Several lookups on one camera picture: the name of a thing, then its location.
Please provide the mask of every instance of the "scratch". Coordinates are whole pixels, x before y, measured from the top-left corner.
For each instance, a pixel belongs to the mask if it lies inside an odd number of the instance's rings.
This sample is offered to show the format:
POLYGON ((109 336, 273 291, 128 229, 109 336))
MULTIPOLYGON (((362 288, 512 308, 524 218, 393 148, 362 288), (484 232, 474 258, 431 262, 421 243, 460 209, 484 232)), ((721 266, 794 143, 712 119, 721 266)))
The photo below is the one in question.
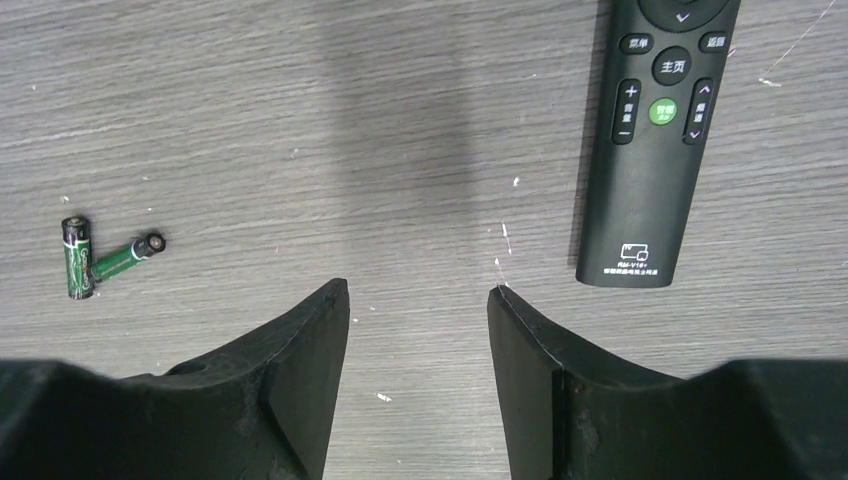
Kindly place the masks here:
POLYGON ((507 281, 506 281, 506 277, 505 277, 505 276, 504 276, 504 274, 503 274, 503 268, 501 268, 501 261, 500 261, 500 259, 497 259, 497 258, 495 259, 495 266, 496 266, 496 267, 498 267, 498 274, 500 274, 500 276, 501 276, 501 280, 503 280, 504 285, 508 287, 508 286, 509 286, 509 282, 507 282, 507 281))
POLYGON ((819 18, 817 18, 817 19, 816 19, 816 21, 814 21, 814 22, 810 25, 810 28, 808 28, 808 29, 807 29, 807 31, 805 31, 804 33, 802 33, 802 34, 801 34, 801 36, 800 36, 800 37, 798 37, 798 40, 795 40, 795 43, 793 43, 793 44, 792 44, 792 46, 791 46, 791 47, 789 47, 789 50, 787 50, 787 51, 786 51, 783 55, 781 55, 781 56, 780 56, 780 58, 778 58, 778 59, 777 59, 777 61, 776 61, 776 62, 774 62, 774 65, 772 65, 771 67, 769 67, 769 69, 768 69, 768 70, 766 70, 766 73, 764 73, 764 74, 763 74, 763 76, 762 76, 762 77, 760 77, 760 83, 762 83, 762 84, 764 84, 764 85, 768 85, 768 86, 770 86, 770 87, 781 87, 781 86, 782 86, 782 85, 781 85, 781 84, 779 84, 779 83, 774 83, 774 82, 771 82, 771 81, 769 81, 769 80, 766 80, 766 78, 765 78, 765 77, 766 77, 769 73, 771 73, 771 71, 772 71, 772 70, 774 70, 774 67, 776 67, 776 66, 777 66, 777 64, 779 64, 779 63, 780 63, 780 62, 781 62, 784 58, 786 58, 786 56, 787 56, 787 55, 789 55, 789 53, 790 53, 792 50, 794 50, 794 49, 795 49, 795 47, 796 47, 799 43, 801 43, 801 40, 803 40, 803 39, 804 39, 804 37, 806 37, 806 36, 807 36, 807 34, 808 34, 808 33, 810 33, 810 31, 812 31, 813 27, 815 27, 815 26, 816 26, 816 24, 817 24, 817 23, 819 23, 819 21, 821 21, 821 19, 822 19, 822 18, 824 18, 824 16, 825 16, 825 15, 827 15, 827 12, 829 12, 829 11, 830 11, 830 7, 832 7, 834 3, 836 3, 836 0, 830 0, 830 4, 827 6, 827 8, 825 8, 825 9, 824 9, 824 11, 822 12, 822 14, 821 14, 821 15, 819 15, 819 18))
POLYGON ((512 245, 509 243, 509 232, 506 231, 506 223, 504 223, 503 220, 501 220, 501 229, 503 230, 503 235, 506 239, 506 250, 510 255, 512 255, 512 245))
POLYGON ((36 142, 48 142, 48 141, 51 141, 51 140, 61 140, 63 138, 82 137, 82 136, 91 135, 91 134, 94 134, 94 133, 108 132, 109 130, 120 130, 120 129, 123 129, 123 128, 129 128, 129 127, 132 127, 132 125, 115 124, 115 125, 105 125, 105 126, 98 127, 98 128, 87 128, 87 129, 84 129, 84 130, 71 130, 70 132, 61 132, 61 133, 55 133, 53 135, 43 135, 43 136, 40 136, 40 137, 32 137, 32 138, 25 138, 23 140, 16 140, 14 142, 0 143, 0 147, 3 147, 3 148, 20 147, 20 146, 23 146, 23 145, 29 145, 31 143, 36 143, 36 142))

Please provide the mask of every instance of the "tv remote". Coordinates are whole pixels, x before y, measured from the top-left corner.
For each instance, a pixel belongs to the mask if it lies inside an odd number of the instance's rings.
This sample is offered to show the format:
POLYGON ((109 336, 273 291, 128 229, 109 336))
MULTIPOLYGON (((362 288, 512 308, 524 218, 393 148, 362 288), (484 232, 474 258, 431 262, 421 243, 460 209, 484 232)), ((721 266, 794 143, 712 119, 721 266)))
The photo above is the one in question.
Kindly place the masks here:
POLYGON ((577 280, 671 284, 740 0, 613 0, 577 280))

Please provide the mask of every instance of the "channel button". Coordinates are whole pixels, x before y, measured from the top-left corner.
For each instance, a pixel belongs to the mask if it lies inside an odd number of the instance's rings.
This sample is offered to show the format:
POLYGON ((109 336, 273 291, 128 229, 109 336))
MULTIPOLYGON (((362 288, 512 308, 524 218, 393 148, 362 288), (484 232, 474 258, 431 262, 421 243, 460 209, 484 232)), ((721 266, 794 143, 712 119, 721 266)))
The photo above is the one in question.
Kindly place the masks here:
POLYGON ((627 79, 618 86, 618 98, 615 101, 615 120, 612 125, 612 141, 626 145, 633 141, 636 132, 636 115, 639 112, 639 97, 642 94, 642 82, 627 79))
POLYGON ((697 145, 704 142, 707 135, 707 121, 712 113, 715 99, 715 84, 711 78, 702 78, 695 83, 692 101, 689 103, 689 116, 686 118, 686 130, 683 143, 697 145))

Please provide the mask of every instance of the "green button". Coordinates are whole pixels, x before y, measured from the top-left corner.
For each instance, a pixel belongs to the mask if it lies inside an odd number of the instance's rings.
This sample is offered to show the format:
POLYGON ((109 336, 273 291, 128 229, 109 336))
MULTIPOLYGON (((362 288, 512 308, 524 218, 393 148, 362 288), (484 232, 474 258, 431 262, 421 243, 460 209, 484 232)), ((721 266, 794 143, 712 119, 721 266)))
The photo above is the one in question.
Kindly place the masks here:
POLYGON ((666 125, 677 115, 677 104, 670 98, 661 98, 651 105, 648 116, 656 125, 666 125))

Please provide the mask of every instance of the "battery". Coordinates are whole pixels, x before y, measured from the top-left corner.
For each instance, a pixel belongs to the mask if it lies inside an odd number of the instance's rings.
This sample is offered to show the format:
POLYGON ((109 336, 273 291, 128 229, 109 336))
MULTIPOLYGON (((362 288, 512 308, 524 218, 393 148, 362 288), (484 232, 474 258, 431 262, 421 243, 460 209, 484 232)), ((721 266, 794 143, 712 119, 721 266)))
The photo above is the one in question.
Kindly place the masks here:
POLYGON ((91 281, 91 229, 83 217, 62 220, 62 242, 65 244, 65 271, 68 276, 68 296, 82 300, 94 294, 91 281))
POLYGON ((97 283, 108 280, 163 250, 165 238, 158 233, 148 233, 92 265, 91 277, 97 283))

